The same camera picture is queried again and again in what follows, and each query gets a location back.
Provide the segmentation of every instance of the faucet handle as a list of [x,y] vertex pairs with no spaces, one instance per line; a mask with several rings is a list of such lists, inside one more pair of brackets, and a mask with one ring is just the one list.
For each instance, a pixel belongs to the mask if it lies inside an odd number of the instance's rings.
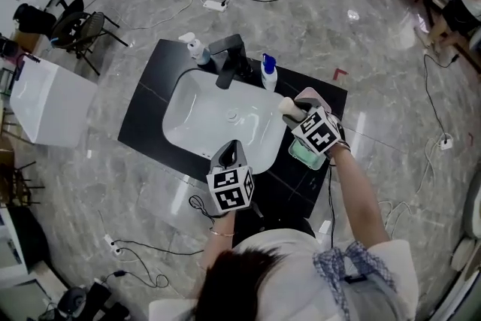
[[209,44],[209,51],[211,55],[221,53],[226,50],[241,50],[244,48],[244,41],[239,34],[228,36],[219,41],[214,41]]

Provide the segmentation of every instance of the blue cap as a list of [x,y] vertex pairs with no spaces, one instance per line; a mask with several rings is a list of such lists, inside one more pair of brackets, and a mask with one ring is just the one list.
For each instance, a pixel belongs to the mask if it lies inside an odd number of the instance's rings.
[[276,59],[269,56],[267,53],[262,54],[262,64],[264,66],[264,71],[266,74],[272,74],[274,68],[276,67]]

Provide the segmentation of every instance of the checkered fabric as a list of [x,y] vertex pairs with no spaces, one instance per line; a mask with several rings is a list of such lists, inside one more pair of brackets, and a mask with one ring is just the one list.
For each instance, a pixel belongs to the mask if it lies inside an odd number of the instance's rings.
[[346,321],[349,321],[349,307],[347,306],[346,296],[340,285],[341,281],[344,281],[346,277],[344,257],[348,257],[352,261],[359,274],[363,274],[364,276],[376,274],[394,291],[396,291],[396,287],[391,272],[384,262],[379,257],[370,254],[358,241],[350,244],[344,254],[337,247],[324,253],[314,254],[314,267],[329,285],[336,304],[343,311]]

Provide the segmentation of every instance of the black faucet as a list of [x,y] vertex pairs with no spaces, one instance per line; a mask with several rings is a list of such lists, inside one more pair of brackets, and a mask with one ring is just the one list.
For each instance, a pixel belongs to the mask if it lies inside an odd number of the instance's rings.
[[227,51],[228,57],[224,66],[219,71],[216,86],[220,89],[228,89],[231,86],[234,75],[239,74],[243,78],[252,76],[253,70],[246,57],[246,48],[239,34],[223,38],[209,45],[211,55]]

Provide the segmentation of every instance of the wall socket adapter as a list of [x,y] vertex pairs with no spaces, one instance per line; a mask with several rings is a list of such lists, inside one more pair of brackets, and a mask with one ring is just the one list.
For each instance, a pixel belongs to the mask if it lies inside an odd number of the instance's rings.
[[227,5],[222,5],[222,2],[216,2],[215,0],[206,0],[204,7],[208,8],[209,10],[224,12],[227,8]]
[[112,250],[112,253],[115,254],[116,256],[120,256],[120,254],[122,252],[118,251],[119,248],[117,247],[117,245],[113,242],[113,239],[110,235],[106,234],[105,237],[105,242],[108,243],[108,246],[110,248],[110,250]]
[[444,141],[441,141],[441,149],[442,150],[448,150],[452,147],[452,139],[447,138]]

